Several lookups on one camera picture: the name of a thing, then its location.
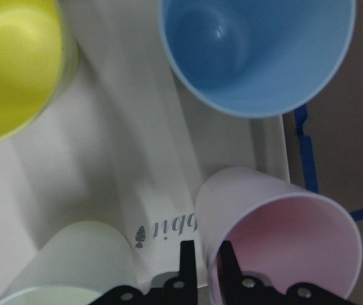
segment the plastic cup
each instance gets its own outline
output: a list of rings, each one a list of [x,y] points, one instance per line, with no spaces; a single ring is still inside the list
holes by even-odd
[[[228,168],[201,187],[196,204],[213,304],[221,303],[216,256],[230,240],[242,271],[267,276],[282,293],[299,282],[348,297],[362,242],[339,204],[248,168]]]
[[[95,221],[63,228],[0,297],[0,305],[87,305],[119,285],[136,285],[131,250],[113,227]]]
[[[159,28],[184,85],[226,114],[264,118],[316,95],[351,41],[355,0],[162,0]]]
[[[0,0],[0,140],[33,122],[76,68],[77,46],[57,0]]]

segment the white tray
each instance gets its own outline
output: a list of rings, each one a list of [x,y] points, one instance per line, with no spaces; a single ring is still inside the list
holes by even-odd
[[[197,191],[226,166],[288,180],[281,117],[226,116],[184,89],[162,50],[157,1],[62,4],[81,49],[77,77],[32,126],[0,143],[0,293],[59,229],[85,219],[127,237],[144,290],[178,269],[179,242],[194,239],[205,285]]]

